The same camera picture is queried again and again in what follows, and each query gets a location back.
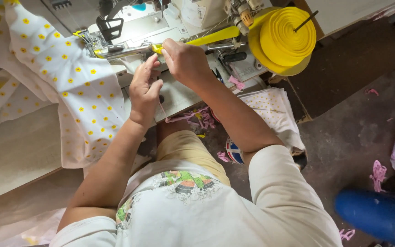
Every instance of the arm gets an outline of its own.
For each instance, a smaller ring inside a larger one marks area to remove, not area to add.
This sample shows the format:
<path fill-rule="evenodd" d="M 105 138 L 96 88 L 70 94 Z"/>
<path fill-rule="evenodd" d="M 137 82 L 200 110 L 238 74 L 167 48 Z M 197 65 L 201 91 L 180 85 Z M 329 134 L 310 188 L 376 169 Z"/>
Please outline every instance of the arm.
<path fill-rule="evenodd" d="M 211 107 L 230 137 L 244 152 L 246 164 L 262 148 L 283 145 L 253 109 L 216 79 L 200 47 L 172 39 L 165 40 L 162 47 L 171 74 Z"/>
<path fill-rule="evenodd" d="M 156 60 L 157 56 L 154 55 L 137 68 L 129 88 L 132 102 L 130 117 L 75 192 L 58 232 L 73 222 L 94 216 L 107 216 L 115 220 L 136 151 L 150 126 L 159 101 L 162 81 L 153 82 L 149 88 L 149 83 L 154 80 L 152 78 L 159 76 L 159 72 L 152 71 L 153 67 L 159 66 Z"/>

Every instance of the hand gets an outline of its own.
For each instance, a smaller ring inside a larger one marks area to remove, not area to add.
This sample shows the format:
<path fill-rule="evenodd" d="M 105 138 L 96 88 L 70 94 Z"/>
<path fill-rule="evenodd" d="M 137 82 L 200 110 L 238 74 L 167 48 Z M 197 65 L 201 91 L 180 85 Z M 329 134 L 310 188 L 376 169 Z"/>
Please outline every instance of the hand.
<path fill-rule="evenodd" d="M 162 80 L 156 80 L 161 72 L 153 70 L 159 66 L 157 59 L 158 55 L 155 53 L 145 63 L 140 64 L 129 86 L 132 104 L 129 118 L 147 128 L 155 116 L 159 103 L 159 91 L 162 87 Z"/>
<path fill-rule="evenodd" d="M 215 78 L 208 65 L 205 52 L 199 46 L 166 39 L 162 47 L 161 52 L 170 73 L 185 86 L 193 89 L 209 81 L 209 78 Z"/>

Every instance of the concrete floor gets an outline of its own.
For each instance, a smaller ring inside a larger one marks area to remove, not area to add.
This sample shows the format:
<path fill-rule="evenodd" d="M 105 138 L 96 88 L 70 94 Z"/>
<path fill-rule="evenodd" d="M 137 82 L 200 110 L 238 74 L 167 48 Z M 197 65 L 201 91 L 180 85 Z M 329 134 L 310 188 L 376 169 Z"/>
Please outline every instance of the concrete floor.
<path fill-rule="evenodd" d="M 380 95 L 366 95 L 363 93 L 366 88 L 374 88 Z M 302 174 L 321 198 L 337 227 L 351 228 L 334 212 L 337 193 L 346 187 L 373 190 L 369 175 L 375 160 L 388 168 L 387 177 L 395 174 L 389 161 L 395 140 L 395 71 L 378 78 L 315 120 L 299 124 L 299 129 L 309 157 Z M 154 129 L 146 137 L 154 136 L 152 132 Z M 217 123 L 216 129 L 196 129 L 195 132 L 206 133 L 203 143 L 224 166 L 232 187 L 239 195 L 251 200 L 247 168 L 217 158 L 218 151 L 225 151 L 228 137 L 223 126 Z M 154 145 L 154 140 L 147 140 L 139 151 L 153 156 Z M 350 241 L 343 240 L 343 245 L 366 247 L 375 240 L 356 231 Z"/>

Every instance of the blue stool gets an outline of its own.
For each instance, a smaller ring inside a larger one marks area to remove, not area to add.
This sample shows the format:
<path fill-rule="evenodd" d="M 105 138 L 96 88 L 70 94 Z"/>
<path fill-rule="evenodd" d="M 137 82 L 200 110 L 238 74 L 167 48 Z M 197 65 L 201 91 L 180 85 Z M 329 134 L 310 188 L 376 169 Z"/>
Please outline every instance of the blue stool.
<path fill-rule="evenodd" d="M 336 196 L 335 210 L 355 228 L 395 245 L 395 196 L 343 190 Z"/>

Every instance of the right hand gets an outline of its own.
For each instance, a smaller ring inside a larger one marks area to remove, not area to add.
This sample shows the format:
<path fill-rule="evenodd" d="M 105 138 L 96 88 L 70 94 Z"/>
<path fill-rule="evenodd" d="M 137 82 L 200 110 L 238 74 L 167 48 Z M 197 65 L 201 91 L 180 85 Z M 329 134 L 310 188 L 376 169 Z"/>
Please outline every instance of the right hand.
<path fill-rule="evenodd" d="M 214 77 L 202 48 L 166 39 L 161 50 L 170 73 L 185 86 L 193 89 Z"/>

